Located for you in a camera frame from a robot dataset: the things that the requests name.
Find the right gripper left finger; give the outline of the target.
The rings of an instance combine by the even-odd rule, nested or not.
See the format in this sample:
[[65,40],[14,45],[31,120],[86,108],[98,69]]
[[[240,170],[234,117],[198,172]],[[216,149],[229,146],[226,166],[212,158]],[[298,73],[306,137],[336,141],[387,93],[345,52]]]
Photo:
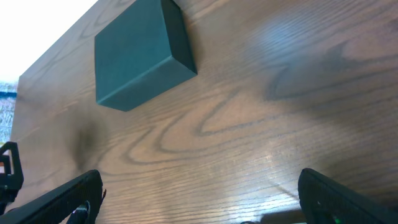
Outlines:
[[1,215],[1,223],[89,223],[96,221],[105,191],[98,170],[89,170],[39,198]]

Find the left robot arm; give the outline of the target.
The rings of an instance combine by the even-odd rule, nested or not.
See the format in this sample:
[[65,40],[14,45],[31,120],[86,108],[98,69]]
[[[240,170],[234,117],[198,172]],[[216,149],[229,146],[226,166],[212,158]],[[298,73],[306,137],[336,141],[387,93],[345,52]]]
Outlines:
[[22,188],[24,176],[16,142],[6,142],[1,146],[1,215],[6,207],[15,201]]

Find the dark green box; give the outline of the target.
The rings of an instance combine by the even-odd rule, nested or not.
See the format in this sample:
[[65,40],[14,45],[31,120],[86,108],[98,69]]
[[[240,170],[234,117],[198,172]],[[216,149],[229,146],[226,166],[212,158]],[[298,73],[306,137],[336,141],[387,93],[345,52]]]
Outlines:
[[96,102],[130,111],[195,77],[182,10],[138,0],[95,36]]

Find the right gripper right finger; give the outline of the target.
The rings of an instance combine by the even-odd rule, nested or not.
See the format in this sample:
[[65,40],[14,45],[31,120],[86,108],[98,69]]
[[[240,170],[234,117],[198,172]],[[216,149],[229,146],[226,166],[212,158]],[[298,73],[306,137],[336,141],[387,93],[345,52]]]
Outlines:
[[397,212],[310,168],[301,171],[298,196],[307,223],[397,223]]

